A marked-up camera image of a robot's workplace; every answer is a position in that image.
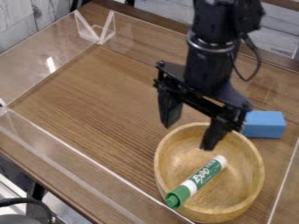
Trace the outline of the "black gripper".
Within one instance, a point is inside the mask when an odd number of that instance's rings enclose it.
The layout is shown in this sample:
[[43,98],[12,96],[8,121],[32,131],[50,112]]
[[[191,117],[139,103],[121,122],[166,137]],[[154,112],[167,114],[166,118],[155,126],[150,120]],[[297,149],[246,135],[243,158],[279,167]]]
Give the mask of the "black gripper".
[[186,65],[157,62],[161,121],[170,128],[181,119],[183,104],[210,117],[201,148],[213,151],[233,130],[241,130],[253,104],[233,87],[230,78],[235,70],[234,52],[189,51]]

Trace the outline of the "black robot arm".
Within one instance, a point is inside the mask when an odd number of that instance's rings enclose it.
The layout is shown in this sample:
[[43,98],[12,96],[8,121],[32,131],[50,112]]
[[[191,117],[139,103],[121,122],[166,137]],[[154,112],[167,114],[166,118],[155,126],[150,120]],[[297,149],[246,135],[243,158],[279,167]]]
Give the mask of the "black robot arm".
[[187,32],[185,65],[157,62],[159,114],[171,127],[189,105],[210,117],[201,148],[211,151],[231,131],[243,128],[253,104],[231,84],[239,46],[246,43],[257,59],[261,52],[249,34],[261,28],[266,12],[261,0],[193,0],[194,20]]

